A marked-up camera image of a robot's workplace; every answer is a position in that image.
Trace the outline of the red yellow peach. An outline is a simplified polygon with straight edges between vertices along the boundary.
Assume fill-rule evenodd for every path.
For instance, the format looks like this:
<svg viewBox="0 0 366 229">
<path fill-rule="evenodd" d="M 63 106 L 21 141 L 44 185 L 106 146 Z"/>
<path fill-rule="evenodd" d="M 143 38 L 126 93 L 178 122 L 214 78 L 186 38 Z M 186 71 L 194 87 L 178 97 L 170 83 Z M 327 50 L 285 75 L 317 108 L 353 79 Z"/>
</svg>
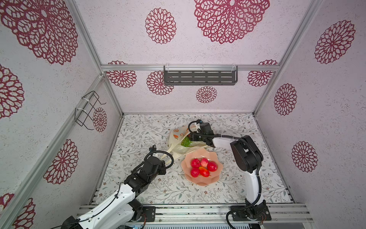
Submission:
<svg viewBox="0 0 366 229">
<path fill-rule="evenodd" d="M 208 163 L 209 163 L 209 160 L 208 160 L 207 158 L 202 158 L 202 159 L 201 159 L 200 166 L 201 166 L 201 167 L 204 167 L 204 168 L 207 168 Z"/>
</svg>

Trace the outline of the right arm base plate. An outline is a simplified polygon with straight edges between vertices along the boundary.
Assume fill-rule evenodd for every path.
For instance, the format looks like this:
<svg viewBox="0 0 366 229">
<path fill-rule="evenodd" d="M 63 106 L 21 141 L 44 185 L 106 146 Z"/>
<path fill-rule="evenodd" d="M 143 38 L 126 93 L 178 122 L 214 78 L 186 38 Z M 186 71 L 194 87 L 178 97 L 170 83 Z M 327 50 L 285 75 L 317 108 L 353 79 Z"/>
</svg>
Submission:
<svg viewBox="0 0 366 229">
<path fill-rule="evenodd" d="M 231 206 L 230 210 L 232 213 L 234 221 L 271 221 L 272 217 L 270 215 L 266 201 L 263 200 L 261 203 L 254 205 L 253 207 L 247 208 L 245 210 L 239 210 L 245 206 Z"/>
</svg>

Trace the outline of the red cherry fruit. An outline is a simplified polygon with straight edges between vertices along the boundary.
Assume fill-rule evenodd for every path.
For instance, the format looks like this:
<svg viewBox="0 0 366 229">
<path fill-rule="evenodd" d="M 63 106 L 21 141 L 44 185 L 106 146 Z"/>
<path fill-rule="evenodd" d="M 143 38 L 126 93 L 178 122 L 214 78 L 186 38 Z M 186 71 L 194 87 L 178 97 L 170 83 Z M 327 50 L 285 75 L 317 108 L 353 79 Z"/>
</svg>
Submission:
<svg viewBox="0 0 366 229">
<path fill-rule="evenodd" d="M 218 165 L 213 161 L 209 161 L 208 164 L 207 164 L 207 169 L 210 172 L 215 172 L 215 171 L 218 170 Z"/>
</svg>

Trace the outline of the pink scalloped bowl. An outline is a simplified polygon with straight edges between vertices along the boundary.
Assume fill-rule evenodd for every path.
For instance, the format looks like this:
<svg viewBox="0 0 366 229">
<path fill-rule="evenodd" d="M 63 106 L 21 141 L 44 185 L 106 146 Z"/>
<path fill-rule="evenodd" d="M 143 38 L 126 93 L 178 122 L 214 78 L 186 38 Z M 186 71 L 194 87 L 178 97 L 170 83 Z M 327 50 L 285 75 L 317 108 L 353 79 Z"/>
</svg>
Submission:
<svg viewBox="0 0 366 229">
<path fill-rule="evenodd" d="M 204 148 L 187 154 L 181 167 L 187 180 L 199 186 L 217 182 L 223 170 L 217 153 Z"/>
</svg>

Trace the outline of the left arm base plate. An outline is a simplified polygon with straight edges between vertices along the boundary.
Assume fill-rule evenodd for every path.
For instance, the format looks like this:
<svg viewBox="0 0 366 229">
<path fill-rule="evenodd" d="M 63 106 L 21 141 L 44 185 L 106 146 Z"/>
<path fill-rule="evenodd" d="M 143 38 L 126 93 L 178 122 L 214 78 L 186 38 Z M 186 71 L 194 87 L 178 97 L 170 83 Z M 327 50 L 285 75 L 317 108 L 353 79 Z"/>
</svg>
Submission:
<svg viewBox="0 0 366 229">
<path fill-rule="evenodd" d="M 156 216 L 155 206 L 144 206 L 137 199 L 134 199 L 129 203 L 132 207 L 133 216 L 130 222 L 154 222 Z"/>
</svg>

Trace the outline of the red yellow mango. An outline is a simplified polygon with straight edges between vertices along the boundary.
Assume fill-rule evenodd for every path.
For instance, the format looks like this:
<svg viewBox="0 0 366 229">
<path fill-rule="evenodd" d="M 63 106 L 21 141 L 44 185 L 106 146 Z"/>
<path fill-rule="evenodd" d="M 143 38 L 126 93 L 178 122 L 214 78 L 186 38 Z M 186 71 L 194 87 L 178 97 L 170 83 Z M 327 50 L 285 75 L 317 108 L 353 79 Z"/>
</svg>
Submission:
<svg viewBox="0 0 366 229">
<path fill-rule="evenodd" d="M 204 168 L 204 167 L 199 167 L 200 170 L 200 175 L 203 177 L 209 177 L 210 176 L 210 172 L 208 169 Z"/>
</svg>

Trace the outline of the green grape bunch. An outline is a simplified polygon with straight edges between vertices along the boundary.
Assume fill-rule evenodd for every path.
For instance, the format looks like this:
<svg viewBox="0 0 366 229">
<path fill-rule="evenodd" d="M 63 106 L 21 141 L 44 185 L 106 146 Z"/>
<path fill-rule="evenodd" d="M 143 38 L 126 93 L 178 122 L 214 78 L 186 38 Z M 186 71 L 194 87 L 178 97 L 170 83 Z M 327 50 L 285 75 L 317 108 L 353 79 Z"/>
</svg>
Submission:
<svg viewBox="0 0 366 229">
<path fill-rule="evenodd" d="M 181 142 L 181 146 L 183 146 L 183 147 L 191 147 L 191 144 L 192 144 L 192 141 L 187 136 Z"/>
</svg>

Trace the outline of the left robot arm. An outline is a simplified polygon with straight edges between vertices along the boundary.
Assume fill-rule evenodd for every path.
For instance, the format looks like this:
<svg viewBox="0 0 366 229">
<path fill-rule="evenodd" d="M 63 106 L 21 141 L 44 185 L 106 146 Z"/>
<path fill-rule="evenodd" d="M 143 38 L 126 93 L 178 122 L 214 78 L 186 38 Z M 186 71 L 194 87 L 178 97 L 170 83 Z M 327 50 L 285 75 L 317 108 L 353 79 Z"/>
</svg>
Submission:
<svg viewBox="0 0 366 229">
<path fill-rule="evenodd" d="M 149 153 L 110 197 L 78 218 L 70 216 L 60 228 L 116 229 L 131 220 L 139 220 L 143 213 L 143 204 L 137 197 L 147 190 L 158 175 L 165 175 L 173 164 L 173 158 L 167 166 L 164 160 Z"/>
</svg>

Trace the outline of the grey wall shelf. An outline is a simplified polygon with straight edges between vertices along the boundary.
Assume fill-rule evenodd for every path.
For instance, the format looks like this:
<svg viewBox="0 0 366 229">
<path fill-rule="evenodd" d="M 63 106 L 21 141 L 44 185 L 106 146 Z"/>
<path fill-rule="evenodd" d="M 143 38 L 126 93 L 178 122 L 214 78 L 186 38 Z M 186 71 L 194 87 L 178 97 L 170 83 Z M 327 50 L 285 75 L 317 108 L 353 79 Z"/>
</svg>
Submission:
<svg viewBox="0 0 366 229">
<path fill-rule="evenodd" d="M 236 66 L 169 67 L 164 66 L 163 80 L 169 86 L 233 86 L 238 82 Z"/>
</svg>

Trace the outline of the cream plastic fruit bag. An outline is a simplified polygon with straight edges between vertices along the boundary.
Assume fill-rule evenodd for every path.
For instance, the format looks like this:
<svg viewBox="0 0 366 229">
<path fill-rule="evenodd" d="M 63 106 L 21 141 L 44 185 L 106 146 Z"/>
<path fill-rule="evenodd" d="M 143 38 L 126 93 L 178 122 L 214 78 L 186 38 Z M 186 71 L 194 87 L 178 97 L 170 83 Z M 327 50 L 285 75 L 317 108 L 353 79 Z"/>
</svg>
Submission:
<svg viewBox="0 0 366 229">
<path fill-rule="evenodd" d="M 191 141 L 190 134 L 188 126 L 177 127 L 169 133 L 166 152 L 171 154 L 174 160 L 201 148 L 209 147 L 205 142 Z"/>
</svg>

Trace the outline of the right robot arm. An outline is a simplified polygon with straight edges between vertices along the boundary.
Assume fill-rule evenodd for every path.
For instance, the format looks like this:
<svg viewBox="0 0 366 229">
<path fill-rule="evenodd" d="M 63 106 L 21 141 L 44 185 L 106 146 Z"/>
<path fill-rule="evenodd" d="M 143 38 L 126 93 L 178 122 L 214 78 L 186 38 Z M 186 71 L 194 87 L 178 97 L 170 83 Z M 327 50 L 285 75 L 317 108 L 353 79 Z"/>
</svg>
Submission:
<svg viewBox="0 0 366 229">
<path fill-rule="evenodd" d="M 203 141 L 212 148 L 231 150 L 237 166 L 244 171 L 246 179 L 246 203 L 237 211 L 254 211 L 264 201 L 260 171 L 263 154 L 249 135 L 242 137 L 214 134 L 211 125 L 202 120 L 188 124 L 192 141 Z"/>
</svg>

